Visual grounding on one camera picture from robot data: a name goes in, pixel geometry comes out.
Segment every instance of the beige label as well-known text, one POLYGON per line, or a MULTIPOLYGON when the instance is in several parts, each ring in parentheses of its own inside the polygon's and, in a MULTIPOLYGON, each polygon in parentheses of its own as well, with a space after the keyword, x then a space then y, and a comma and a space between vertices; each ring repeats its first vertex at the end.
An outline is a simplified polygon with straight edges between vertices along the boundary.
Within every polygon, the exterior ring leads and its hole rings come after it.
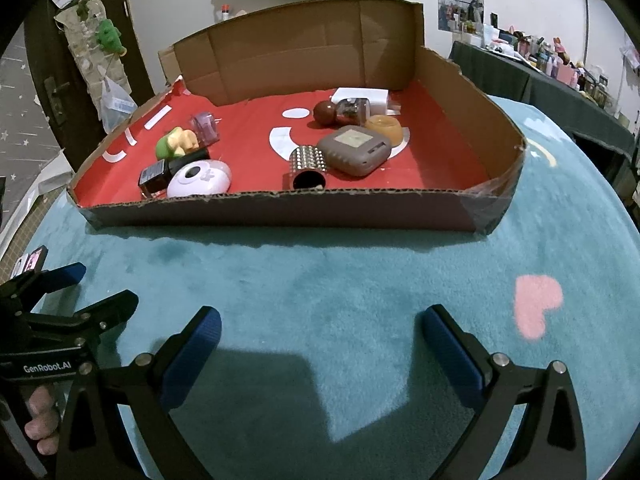
POLYGON ((359 148, 368 140, 373 139, 372 136, 367 135, 364 132, 359 132, 358 130, 347 130, 343 134, 335 137, 335 140, 346 144, 347 146, 351 146, 352 148, 359 148))

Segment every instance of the human hand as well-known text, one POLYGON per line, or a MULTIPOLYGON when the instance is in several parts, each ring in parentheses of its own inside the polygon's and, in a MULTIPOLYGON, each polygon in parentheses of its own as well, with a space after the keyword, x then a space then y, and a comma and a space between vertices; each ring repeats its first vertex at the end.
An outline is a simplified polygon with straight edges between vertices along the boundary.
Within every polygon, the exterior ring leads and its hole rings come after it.
POLYGON ((60 414, 55 403, 51 386, 37 387, 27 401, 33 420, 24 425, 24 433, 31 440, 38 441, 38 451, 42 455, 54 455, 58 452, 60 436, 56 430, 60 414))

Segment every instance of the dark gray tablecloth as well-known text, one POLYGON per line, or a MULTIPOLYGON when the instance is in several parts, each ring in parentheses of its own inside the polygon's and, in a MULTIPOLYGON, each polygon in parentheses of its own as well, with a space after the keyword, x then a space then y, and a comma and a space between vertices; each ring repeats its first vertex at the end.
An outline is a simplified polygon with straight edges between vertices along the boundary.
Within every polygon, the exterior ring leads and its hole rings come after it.
POLYGON ((485 94, 533 105, 566 133, 631 160, 635 146, 631 132, 564 83, 459 41, 454 42, 449 59, 485 94))

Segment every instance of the gray fabric with stars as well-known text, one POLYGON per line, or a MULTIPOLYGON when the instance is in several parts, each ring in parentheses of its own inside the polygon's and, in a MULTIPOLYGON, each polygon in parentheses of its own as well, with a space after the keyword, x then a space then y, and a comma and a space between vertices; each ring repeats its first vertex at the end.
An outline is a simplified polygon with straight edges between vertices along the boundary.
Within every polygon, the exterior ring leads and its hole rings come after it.
POLYGON ((6 177, 0 229, 59 151, 36 97, 20 27, 0 59, 0 176, 6 177))

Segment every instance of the gray square device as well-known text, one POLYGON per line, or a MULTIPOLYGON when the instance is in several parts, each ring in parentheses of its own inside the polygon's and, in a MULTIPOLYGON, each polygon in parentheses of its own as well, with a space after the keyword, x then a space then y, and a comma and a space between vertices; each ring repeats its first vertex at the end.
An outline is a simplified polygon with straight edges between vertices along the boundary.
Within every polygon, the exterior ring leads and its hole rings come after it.
POLYGON ((391 155, 391 141, 360 126, 345 126, 323 137, 318 148, 332 168, 352 176, 367 176, 391 155))

